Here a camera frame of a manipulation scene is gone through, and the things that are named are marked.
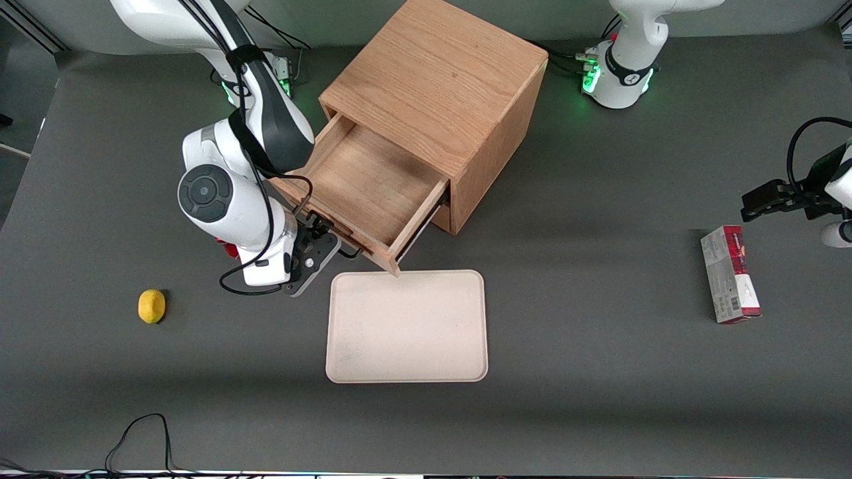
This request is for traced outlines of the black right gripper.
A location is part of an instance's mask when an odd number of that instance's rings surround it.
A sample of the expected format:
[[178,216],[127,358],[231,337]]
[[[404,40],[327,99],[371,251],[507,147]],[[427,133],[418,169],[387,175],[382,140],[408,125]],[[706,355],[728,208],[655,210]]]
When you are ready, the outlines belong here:
[[283,288],[287,296],[300,296],[343,245],[332,227],[333,222],[316,213],[298,219],[290,281]]

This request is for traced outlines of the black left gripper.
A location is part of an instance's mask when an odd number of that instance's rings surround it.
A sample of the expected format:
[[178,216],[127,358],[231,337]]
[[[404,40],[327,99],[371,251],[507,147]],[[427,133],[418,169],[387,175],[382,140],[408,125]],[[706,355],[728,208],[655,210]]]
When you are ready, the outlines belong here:
[[[793,167],[796,146],[794,144],[789,146],[786,154],[787,179],[794,190],[794,203],[804,208],[807,219],[813,220],[824,215],[848,218],[845,213],[847,208],[825,191],[825,187],[840,168],[848,148],[849,145],[843,143],[822,155],[813,162],[806,177],[797,181]],[[742,222],[752,222],[761,216],[776,212],[790,212],[790,206],[786,203],[787,197],[788,185],[782,179],[773,179],[752,189],[742,195],[743,206],[740,210]]]

